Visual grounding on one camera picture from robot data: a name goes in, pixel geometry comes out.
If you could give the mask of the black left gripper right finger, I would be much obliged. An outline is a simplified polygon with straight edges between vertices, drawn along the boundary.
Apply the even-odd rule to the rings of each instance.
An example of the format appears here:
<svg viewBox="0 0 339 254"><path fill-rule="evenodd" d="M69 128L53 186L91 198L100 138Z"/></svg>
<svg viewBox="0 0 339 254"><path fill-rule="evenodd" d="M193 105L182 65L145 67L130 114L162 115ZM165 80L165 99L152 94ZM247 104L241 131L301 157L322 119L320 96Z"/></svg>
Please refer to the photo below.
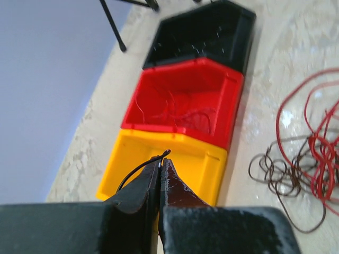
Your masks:
<svg viewBox="0 0 339 254"><path fill-rule="evenodd" d="M161 169L159 235L165 253L300 253L287 218L267 206L213 207L178 176Z"/></svg>

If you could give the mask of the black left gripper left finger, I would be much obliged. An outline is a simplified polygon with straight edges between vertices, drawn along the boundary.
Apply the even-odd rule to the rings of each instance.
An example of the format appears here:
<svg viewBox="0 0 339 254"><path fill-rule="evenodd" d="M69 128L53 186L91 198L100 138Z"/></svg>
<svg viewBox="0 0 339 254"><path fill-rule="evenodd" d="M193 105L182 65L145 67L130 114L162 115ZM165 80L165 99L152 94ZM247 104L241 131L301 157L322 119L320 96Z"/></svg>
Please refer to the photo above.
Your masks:
<svg viewBox="0 0 339 254"><path fill-rule="evenodd" d="M103 202L1 206L1 253L156 253L159 164Z"/></svg>

